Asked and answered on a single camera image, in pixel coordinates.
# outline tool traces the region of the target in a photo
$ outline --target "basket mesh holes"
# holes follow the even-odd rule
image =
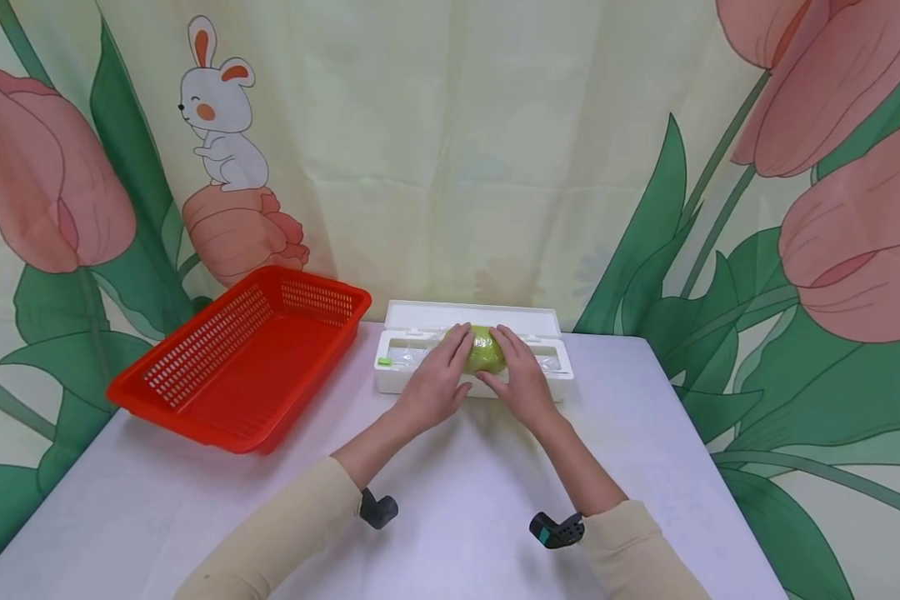
[[[353,314],[353,298],[342,292],[292,279],[281,282],[280,292],[285,308],[305,309],[335,328],[342,328]]]
[[[263,292],[254,286],[168,349],[144,380],[168,406],[176,408],[272,316]]]

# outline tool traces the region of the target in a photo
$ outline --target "green fruit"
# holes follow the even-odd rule
[[[473,347],[470,347],[463,372],[472,375],[477,371],[486,371],[495,375],[504,370],[507,360],[499,343],[490,335],[489,327],[471,326],[470,331],[473,333]]]

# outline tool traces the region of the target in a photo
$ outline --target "box lid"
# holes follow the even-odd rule
[[[387,329],[437,331],[454,323],[475,326],[505,324],[520,336],[560,337],[557,311],[551,308],[520,308],[450,302],[391,301],[387,308]]]

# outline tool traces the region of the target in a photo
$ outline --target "red basket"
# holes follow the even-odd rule
[[[272,453],[369,306],[345,283],[261,267],[117,375],[107,396],[191,440]]]

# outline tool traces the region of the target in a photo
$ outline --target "flower stem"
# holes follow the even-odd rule
[[[36,56],[33,45],[29,42],[24,27],[20,24],[16,12],[10,6],[9,0],[0,0],[0,27],[13,51],[16,53],[20,63],[27,69],[27,74],[35,80],[43,83],[48,88],[53,88],[53,82],[50,81],[50,75],[47,75],[47,69],[43,68],[43,63]]]
[[[103,330],[101,321],[107,321],[107,315],[101,315],[96,310],[101,305],[100,287],[97,280],[93,278],[93,272],[90,267],[77,267],[77,275],[80,279],[80,291],[83,291],[83,302],[86,304],[87,316],[90,318],[90,340],[94,352],[97,354],[97,365],[100,366],[103,380],[110,381],[113,378],[113,372],[110,368],[109,356],[107,348],[103,346],[103,336],[100,332]]]
[[[696,342],[697,340],[702,340],[706,336],[714,333],[714,331],[719,331],[722,328],[725,328],[730,323],[735,323],[739,320],[740,317],[746,315],[747,313],[754,313],[757,311],[762,311],[767,308],[773,308],[774,314],[783,313],[784,310],[789,309],[793,304],[798,302],[797,290],[793,288],[793,286],[787,285],[783,287],[777,287],[772,290],[767,290],[766,292],[761,292],[757,296],[748,299],[745,303],[738,304],[734,306],[733,309],[730,309],[719,317],[715,317],[714,320],[703,324],[702,327],[694,331],[688,339],[683,340],[676,347],[674,347],[669,354],[663,359],[663,362],[666,362],[673,354],[680,352],[680,350],[687,348],[691,345],[691,343]]]
[[[713,224],[713,228],[710,229],[710,233],[707,234],[707,240],[703,241],[703,247],[700,248],[700,253],[697,254],[697,260],[692,264],[690,276],[683,284],[680,298],[689,298],[690,292],[693,290],[693,286],[697,283],[697,278],[700,277],[700,272],[703,270],[703,264],[707,261],[710,251],[712,251],[713,247],[717,244],[717,238],[720,238],[723,227],[727,226],[727,221],[730,220],[733,209],[737,207],[737,203],[740,202],[740,197],[747,191],[747,187],[749,183],[753,181],[753,176],[755,175],[756,169],[753,165],[749,165],[747,170],[744,171],[744,174],[740,176],[737,184],[733,186],[730,197],[728,197],[727,202],[723,204],[723,208],[720,209],[720,214],[717,215],[717,221]]]
[[[189,274],[193,267],[196,267],[200,264],[200,257],[197,254],[193,254],[192,257],[183,261],[183,265],[180,265],[180,268],[177,270],[177,276],[180,277],[180,282],[183,282],[183,279]]]
[[[31,407],[20,402],[6,387],[0,385],[0,412],[31,428],[34,432],[47,440],[53,441],[57,436],[57,428],[53,423],[41,417]]]
[[[741,450],[718,452],[711,455],[711,459],[717,465],[721,465],[721,463],[759,463],[759,465],[774,465],[800,470],[800,472],[810,473],[818,478],[827,479],[845,488],[850,488],[854,492],[867,495],[867,497],[883,502],[887,506],[900,511],[900,492],[893,491],[890,487],[881,486],[878,482],[871,481],[860,475],[825,465],[823,462],[803,458],[803,456],[759,450]]]
[[[700,203],[700,198],[703,197],[703,190],[707,189],[710,179],[713,178],[713,174],[717,171],[717,166],[720,166],[720,163],[723,162],[723,157],[726,156],[730,144],[733,144],[733,139],[737,136],[737,133],[740,132],[740,127],[742,127],[747,120],[747,115],[753,109],[754,103],[756,103],[760,97],[760,93],[767,86],[767,81],[770,81],[770,71],[766,71],[759,80],[757,80],[751,93],[747,95],[747,100],[742,103],[740,109],[737,110],[737,113],[733,116],[733,120],[730,121],[727,131],[723,132],[720,143],[717,144],[716,149],[710,154],[710,159],[707,160],[707,166],[703,167],[703,172],[701,172],[700,178],[697,179],[697,185],[694,186],[690,193],[690,198],[687,199],[686,206],[683,208],[683,213],[680,213],[677,231],[690,220],[694,210],[697,208],[697,204]]]

